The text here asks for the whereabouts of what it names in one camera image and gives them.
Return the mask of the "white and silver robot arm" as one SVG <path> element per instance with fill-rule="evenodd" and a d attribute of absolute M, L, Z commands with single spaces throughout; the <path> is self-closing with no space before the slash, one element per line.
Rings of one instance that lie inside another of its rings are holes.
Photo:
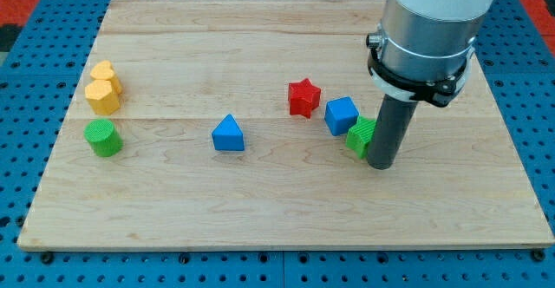
<path fill-rule="evenodd" d="M 375 85 L 397 101 L 446 107 L 472 68 L 474 42 L 493 0 L 386 0 L 368 36 Z"/>

